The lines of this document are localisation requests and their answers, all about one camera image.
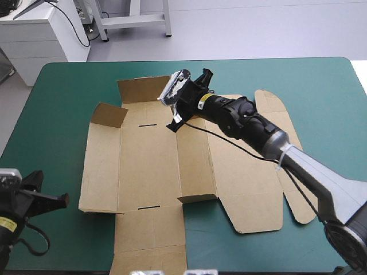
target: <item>white drawer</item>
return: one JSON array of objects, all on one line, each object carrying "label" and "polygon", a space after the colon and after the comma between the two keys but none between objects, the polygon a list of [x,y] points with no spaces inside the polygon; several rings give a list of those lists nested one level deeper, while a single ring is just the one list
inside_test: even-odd
[{"label": "white drawer", "polygon": [[33,86],[44,65],[53,62],[67,62],[67,59],[65,57],[10,58],[10,62],[16,68],[25,84]]},{"label": "white drawer", "polygon": [[65,57],[58,41],[0,42],[8,58]]},{"label": "white drawer", "polygon": [[0,42],[57,40],[49,23],[0,25]]}]

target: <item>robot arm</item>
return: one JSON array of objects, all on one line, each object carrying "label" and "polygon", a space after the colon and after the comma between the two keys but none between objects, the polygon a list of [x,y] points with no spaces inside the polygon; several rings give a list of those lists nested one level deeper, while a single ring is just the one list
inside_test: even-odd
[{"label": "robot arm", "polygon": [[[49,239],[39,228],[29,223],[29,218],[66,208],[68,194],[59,197],[40,193],[43,172],[35,171],[22,179],[16,169],[0,168],[0,274],[3,273],[12,247],[22,242],[35,256],[42,256],[49,249]],[[24,239],[20,238],[24,227],[28,227],[43,236],[47,249],[35,251]]]},{"label": "robot arm", "polygon": [[158,98],[173,110],[176,132],[192,116],[207,119],[230,138],[242,139],[263,158],[275,160],[317,198],[318,216],[333,248],[356,271],[367,272],[367,183],[345,179],[289,142],[287,133],[257,113],[246,97],[227,99],[209,90],[210,70],[195,81],[174,73]]}]

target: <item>black cable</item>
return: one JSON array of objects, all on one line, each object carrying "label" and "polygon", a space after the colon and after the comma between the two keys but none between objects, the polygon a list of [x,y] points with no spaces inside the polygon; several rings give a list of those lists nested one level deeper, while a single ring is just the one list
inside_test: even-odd
[{"label": "black cable", "polygon": [[73,23],[71,22],[70,18],[67,16],[67,14],[66,14],[66,13],[64,13],[64,11],[63,11],[63,10],[61,10],[58,6],[54,5],[53,3],[51,3],[51,2],[49,2],[49,1],[47,1],[47,0],[44,0],[44,1],[45,1],[45,2],[47,2],[48,4],[50,4],[51,6],[53,6],[53,7],[57,8],[57,9],[58,9],[58,10],[59,10],[63,15],[65,15],[65,17],[66,17],[66,18],[67,18],[67,20],[69,21],[69,23],[70,23],[71,27],[73,28],[73,30],[74,30],[74,32],[75,32],[76,37],[78,38],[79,42],[80,42],[84,47],[88,48],[89,46],[91,46],[91,42],[90,42],[90,40],[88,40],[88,45],[84,44],[84,43],[81,41],[80,37],[78,36],[78,33],[76,32],[76,29],[75,29],[75,27],[74,27]]},{"label": "black cable", "polygon": [[315,214],[318,217],[319,221],[322,222],[322,224],[324,225],[324,227],[327,228],[326,222],[321,219],[319,212],[316,210],[315,206],[311,203],[310,199],[306,196],[306,194],[303,192],[303,190],[299,187],[299,185],[297,184],[296,180],[293,178],[292,174],[289,172],[288,169],[286,169],[284,167],[282,167],[282,168],[287,173],[287,175],[289,176],[289,178],[291,179],[291,181],[293,182],[293,184],[295,185],[295,187],[298,189],[298,191],[301,193],[302,197],[304,197],[304,199],[306,200],[306,202],[310,205],[310,207],[313,210],[313,212],[315,212]]},{"label": "black cable", "polygon": [[23,239],[23,238],[20,238],[20,239],[17,239],[16,241],[15,241],[15,245],[17,244],[17,243],[19,243],[19,242],[21,242],[22,244],[24,244],[27,248],[28,248],[28,250],[29,250],[29,252],[32,254],[32,255],[35,255],[35,256],[43,256],[43,255],[45,255],[47,252],[48,252],[48,250],[50,249],[50,239],[47,237],[47,235],[46,235],[46,233],[45,232],[43,232],[41,229],[39,229],[38,227],[35,227],[34,225],[31,225],[30,223],[28,223],[28,222],[26,222],[25,223],[25,226],[26,227],[28,227],[28,228],[30,228],[30,229],[32,229],[32,230],[34,230],[34,231],[36,231],[39,235],[41,235],[44,239],[45,239],[45,241],[46,241],[46,243],[47,243],[47,249],[45,250],[45,251],[42,251],[42,252],[39,252],[39,251],[36,251],[36,250],[34,250],[33,249],[33,247],[25,240],[25,239]]},{"label": "black cable", "polygon": [[99,34],[95,38],[89,39],[89,41],[93,41],[93,40],[97,39],[98,37],[99,37]]},{"label": "black cable", "polygon": [[106,13],[108,17],[110,17],[110,14],[106,11],[102,11],[102,13]]},{"label": "black cable", "polygon": [[255,158],[255,159],[264,160],[264,161],[266,161],[266,162],[274,162],[274,163],[276,163],[276,164],[278,163],[277,161],[272,160],[272,159],[265,159],[265,158],[262,158],[261,156],[256,156],[256,155],[254,155],[253,153],[251,153],[250,151],[246,150],[245,148],[243,148],[243,147],[241,147],[241,146],[237,145],[236,143],[234,143],[234,142],[230,141],[229,139],[226,139],[225,137],[222,137],[222,136],[220,136],[220,135],[218,135],[218,134],[216,134],[216,133],[214,133],[214,132],[212,132],[212,131],[209,131],[209,130],[207,130],[207,129],[202,129],[202,128],[200,128],[200,127],[196,127],[196,126],[191,125],[191,124],[189,124],[189,123],[187,123],[187,122],[184,122],[184,124],[185,124],[185,125],[187,125],[187,126],[189,126],[189,127],[191,127],[191,128],[194,128],[194,129],[196,129],[196,130],[200,130],[200,131],[203,131],[203,132],[209,133],[209,134],[211,134],[211,135],[213,135],[213,136],[216,136],[217,138],[220,138],[220,139],[222,139],[222,140],[225,140],[226,142],[230,143],[231,145],[236,146],[238,149],[241,149],[242,151],[244,151],[244,152],[248,153],[250,156],[252,156],[252,157],[253,157],[253,158]]},{"label": "black cable", "polygon": [[[256,156],[254,155],[253,153],[249,152],[248,150],[246,150],[245,148],[237,145],[236,143],[230,141],[229,139],[226,139],[225,137],[222,137],[212,131],[209,131],[207,129],[203,129],[203,128],[200,128],[200,127],[196,127],[194,125],[191,125],[187,122],[184,122],[185,125],[191,127],[191,128],[194,128],[194,129],[197,129],[197,130],[200,130],[202,132],[206,132],[206,133],[209,133],[213,136],[216,136],[217,138],[220,138],[228,143],[230,143],[231,145],[233,146],[236,146],[238,149],[241,149],[242,151],[246,152],[247,154],[249,154],[250,156],[252,156],[253,158],[255,159],[259,159],[259,160],[264,160],[266,162],[273,162],[273,163],[276,163],[278,164],[278,162],[276,160],[273,160],[273,159],[265,159],[265,158],[262,158],[262,157],[259,157],[259,156]],[[289,172],[288,169],[286,169],[285,167],[282,167],[284,169],[284,171],[287,173],[287,175],[289,176],[289,178],[291,179],[291,181],[293,182],[293,184],[295,185],[295,187],[298,189],[298,191],[301,193],[302,197],[304,197],[304,199],[306,200],[306,202],[310,205],[311,209],[313,212],[315,212],[316,216],[318,217],[318,219],[320,220],[320,222],[322,222],[322,224],[324,225],[324,227],[327,229],[327,224],[325,221],[323,221],[321,218],[320,218],[320,215],[319,215],[319,212],[316,210],[315,206],[311,203],[311,201],[308,199],[308,197],[306,196],[306,194],[302,191],[302,189],[299,187],[299,185],[297,184],[297,182],[295,181],[295,179],[293,178],[293,176],[291,175],[291,173]]]}]

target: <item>green table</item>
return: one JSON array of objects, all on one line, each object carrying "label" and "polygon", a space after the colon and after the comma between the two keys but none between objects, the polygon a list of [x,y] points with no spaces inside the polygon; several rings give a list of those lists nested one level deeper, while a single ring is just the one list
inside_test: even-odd
[{"label": "green table", "polygon": [[[0,167],[23,176],[45,174],[42,192],[68,192],[71,203],[34,218],[51,238],[50,252],[34,257],[17,245],[9,269],[108,270],[114,216],[77,209],[91,114],[98,104],[120,105],[117,80],[171,74],[187,68],[214,72],[211,88],[253,99],[256,89],[276,93],[288,108],[303,148],[340,174],[367,180],[367,97],[344,58],[162,61],[46,65],[24,107]],[[331,271],[344,262],[327,244],[322,226],[294,222],[284,203],[284,225],[276,232],[236,234],[218,201],[186,205],[189,268],[222,271]],[[39,236],[24,237],[41,248]]]}]

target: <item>flattened cardboard box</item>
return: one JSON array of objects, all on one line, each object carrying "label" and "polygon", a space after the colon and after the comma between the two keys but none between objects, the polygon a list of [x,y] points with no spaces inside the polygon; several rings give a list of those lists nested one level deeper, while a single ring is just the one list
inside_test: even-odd
[{"label": "flattened cardboard box", "polygon": [[[301,194],[272,163],[186,126],[177,134],[168,130],[171,110],[156,100],[168,79],[119,81],[124,108],[100,103],[89,125],[79,209],[118,213],[111,272],[153,267],[173,271],[175,263],[182,270],[173,273],[182,274],[186,256],[181,202],[219,198],[239,233],[280,229],[283,193],[297,221],[314,218]],[[261,90],[255,99],[259,112],[290,132],[291,141],[300,146],[283,103]],[[223,135],[203,119],[190,123]],[[168,261],[168,254],[174,259]]]}]

